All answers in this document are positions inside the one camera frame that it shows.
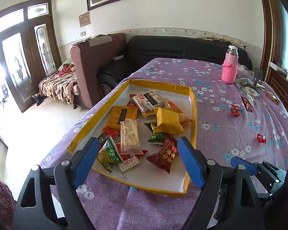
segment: black leather sofa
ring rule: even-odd
[[[99,69],[97,80],[105,96],[123,79],[139,70],[154,58],[192,59],[223,64],[229,43],[218,40],[176,36],[137,35],[122,51],[124,58],[112,61]],[[239,63],[252,70],[247,52],[238,47]]]

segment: black label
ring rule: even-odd
[[[128,109],[122,109],[121,114],[119,115],[119,119],[117,124],[121,124],[120,122],[125,121]]]
[[[145,98],[148,99],[148,101],[151,103],[152,106],[158,104],[152,97],[149,95],[149,93],[143,94]]]

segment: metal screw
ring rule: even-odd
[[[69,160],[64,160],[61,162],[62,166],[67,166],[69,164]]]
[[[243,164],[238,165],[239,170],[245,170],[245,166]]]
[[[208,163],[210,166],[213,166],[213,165],[216,164],[216,162],[215,162],[214,160],[212,160],[212,159],[209,159],[209,160],[207,161],[207,163]]]
[[[34,165],[34,166],[31,168],[31,170],[37,171],[39,168],[40,168],[40,167],[39,167],[38,165]]]

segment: sofa armrest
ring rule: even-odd
[[[92,108],[102,99],[96,76],[98,69],[111,62],[125,44],[125,35],[116,33],[92,38],[71,48],[70,56],[76,67],[80,96],[85,107]]]

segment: floral tablecloth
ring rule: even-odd
[[[259,91],[260,97],[254,101],[253,112],[246,111],[241,100],[241,97],[245,97],[244,93],[235,85],[222,82],[221,72],[222,66],[214,63],[157,58],[122,82],[128,79],[146,79],[192,87],[197,97],[198,109],[196,148],[207,159],[230,166],[230,159],[239,156],[250,162],[265,160],[286,170],[286,109],[281,103],[276,105]],[[272,91],[268,84],[263,85]],[[118,87],[70,129],[42,160],[41,167],[53,167],[63,159],[70,158],[66,147]],[[232,104],[243,108],[241,116],[231,114]],[[257,141],[258,133],[266,136],[266,144]],[[255,186],[258,192],[264,191],[257,182]],[[164,197],[137,191],[91,170],[77,193],[97,229],[180,229],[195,204],[199,190],[190,184],[185,196]]]

